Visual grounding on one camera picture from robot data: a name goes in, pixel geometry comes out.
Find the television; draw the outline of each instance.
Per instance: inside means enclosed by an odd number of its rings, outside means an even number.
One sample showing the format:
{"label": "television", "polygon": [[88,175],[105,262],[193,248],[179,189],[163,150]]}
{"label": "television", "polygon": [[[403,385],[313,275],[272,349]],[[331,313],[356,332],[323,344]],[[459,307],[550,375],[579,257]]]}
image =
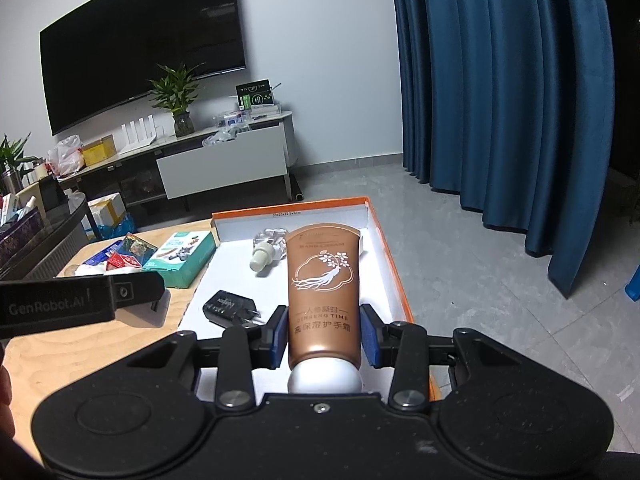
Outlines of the television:
{"label": "television", "polygon": [[40,33],[52,134],[149,94],[158,64],[245,67],[238,0],[91,0]]}

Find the blue plastic bag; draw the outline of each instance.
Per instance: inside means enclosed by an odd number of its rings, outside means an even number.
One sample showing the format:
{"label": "blue plastic bag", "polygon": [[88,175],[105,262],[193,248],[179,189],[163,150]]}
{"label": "blue plastic bag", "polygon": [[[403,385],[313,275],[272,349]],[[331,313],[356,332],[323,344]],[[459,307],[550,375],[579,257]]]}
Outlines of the blue plastic bag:
{"label": "blue plastic bag", "polygon": [[636,273],[625,287],[625,292],[634,301],[640,298],[640,267],[636,269]]}
{"label": "blue plastic bag", "polygon": [[[136,223],[133,221],[133,217],[127,212],[116,227],[98,225],[98,231],[102,235],[103,240],[110,240],[111,238],[125,236],[127,233],[137,233],[138,228],[136,227]],[[97,240],[92,236],[93,231],[91,229],[86,233],[92,242],[97,242]]]}

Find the white wall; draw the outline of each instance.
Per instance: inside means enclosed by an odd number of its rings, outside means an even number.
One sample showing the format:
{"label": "white wall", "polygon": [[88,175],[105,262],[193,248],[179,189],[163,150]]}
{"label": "white wall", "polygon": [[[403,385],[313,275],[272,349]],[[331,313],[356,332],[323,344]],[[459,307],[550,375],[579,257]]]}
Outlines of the white wall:
{"label": "white wall", "polygon": [[[32,132],[26,153],[57,140],[120,135],[120,125],[152,112],[148,98],[51,136],[40,70],[39,32],[89,0],[0,0],[0,135]],[[230,109],[235,85],[268,78],[294,112],[299,164],[402,152],[398,40],[393,0],[240,0],[248,69],[201,81],[191,105],[196,129]],[[87,74],[86,90],[101,75]],[[157,117],[165,131],[172,119]]]}

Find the person's finger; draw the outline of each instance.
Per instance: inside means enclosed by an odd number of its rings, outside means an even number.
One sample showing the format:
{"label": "person's finger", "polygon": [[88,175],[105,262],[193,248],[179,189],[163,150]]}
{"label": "person's finger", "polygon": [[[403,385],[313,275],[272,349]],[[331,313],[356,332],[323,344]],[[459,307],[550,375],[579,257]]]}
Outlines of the person's finger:
{"label": "person's finger", "polygon": [[0,366],[0,404],[11,404],[11,377],[9,377],[9,371]]}
{"label": "person's finger", "polygon": [[4,431],[11,438],[15,436],[14,416],[6,404],[0,404],[0,431]]}

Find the brown tube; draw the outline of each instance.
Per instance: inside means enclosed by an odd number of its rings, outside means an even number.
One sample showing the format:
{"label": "brown tube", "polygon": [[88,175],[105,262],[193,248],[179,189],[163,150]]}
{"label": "brown tube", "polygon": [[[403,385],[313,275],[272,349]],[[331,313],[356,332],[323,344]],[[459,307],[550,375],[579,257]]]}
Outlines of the brown tube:
{"label": "brown tube", "polygon": [[[357,229],[341,224],[313,224],[287,235],[291,370],[305,360],[333,358],[324,360],[332,364],[331,367],[317,369],[318,374],[330,373],[328,370],[334,370],[337,358],[350,362],[353,366],[346,367],[353,368],[357,375],[360,368],[359,241]],[[337,365],[341,369],[345,367],[345,363]]]}

